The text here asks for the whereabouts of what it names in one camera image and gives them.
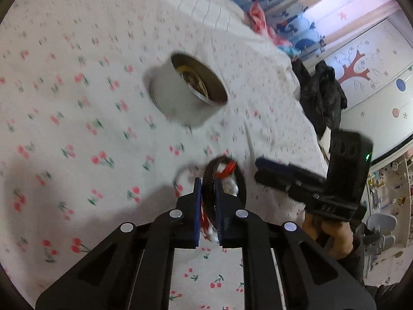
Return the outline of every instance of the person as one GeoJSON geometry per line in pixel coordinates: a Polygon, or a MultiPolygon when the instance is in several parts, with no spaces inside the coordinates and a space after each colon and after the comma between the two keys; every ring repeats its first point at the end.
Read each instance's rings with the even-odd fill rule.
{"type": "Polygon", "coordinates": [[[333,237],[328,254],[366,288],[375,299],[377,310],[413,309],[413,263],[399,283],[379,287],[366,286],[363,280],[363,240],[360,235],[353,234],[348,222],[325,220],[306,212],[302,229],[314,241],[319,237],[321,230],[333,237]]]}

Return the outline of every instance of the silver rivet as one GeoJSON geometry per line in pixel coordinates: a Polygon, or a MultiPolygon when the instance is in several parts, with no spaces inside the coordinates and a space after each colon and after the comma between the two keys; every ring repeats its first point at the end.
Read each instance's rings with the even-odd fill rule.
{"type": "Polygon", "coordinates": [[[121,225],[121,231],[123,233],[128,233],[131,232],[133,230],[133,225],[131,223],[123,223],[121,225]]]}
{"type": "Polygon", "coordinates": [[[294,232],[297,229],[297,225],[289,221],[284,224],[284,228],[289,232],[294,232]]]}
{"type": "Polygon", "coordinates": [[[246,218],[246,217],[248,217],[248,211],[245,211],[245,210],[237,210],[237,211],[235,212],[235,215],[236,215],[238,218],[246,218]]]}
{"type": "Polygon", "coordinates": [[[174,209],[169,213],[169,215],[171,216],[171,218],[180,218],[182,217],[182,211],[178,209],[174,209]]]}

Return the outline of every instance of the gold object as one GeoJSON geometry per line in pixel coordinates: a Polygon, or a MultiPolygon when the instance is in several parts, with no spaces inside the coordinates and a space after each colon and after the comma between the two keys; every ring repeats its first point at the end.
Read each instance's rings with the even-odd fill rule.
{"type": "Polygon", "coordinates": [[[183,80],[188,83],[195,91],[201,93],[204,97],[209,99],[207,88],[205,87],[204,82],[201,77],[193,68],[188,65],[178,66],[176,71],[180,74],[183,80]]]}

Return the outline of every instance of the pink star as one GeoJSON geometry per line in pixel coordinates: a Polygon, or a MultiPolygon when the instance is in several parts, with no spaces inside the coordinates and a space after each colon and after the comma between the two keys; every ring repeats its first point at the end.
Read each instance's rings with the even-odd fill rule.
{"type": "Polygon", "coordinates": [[[338,14],[338,16],[340,16],[341,20],[346,20],[347,19],[347,15],[344,14],[342,11],[338,14]]]}

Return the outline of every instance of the cherry print fabric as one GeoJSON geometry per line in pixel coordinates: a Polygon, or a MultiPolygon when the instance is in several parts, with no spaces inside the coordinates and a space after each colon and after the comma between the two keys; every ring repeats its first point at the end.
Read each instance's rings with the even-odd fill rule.
{"type": "MultiPolygon", "coordinates": [[[[247,208],[300,223],[303,206],[255,184],[255,158],[326,165],[288,57],[227,0],[16,0],[0,25],[0,262],[36,299],[118,225],[190,193],[236,159],[247,208]],[[173,51],[211,67],[228,105],[201,128],[169,121],[147,83],[173,51]]],[[[241,251],[177,250],[170,309],[243,309],[241,251]]]]}

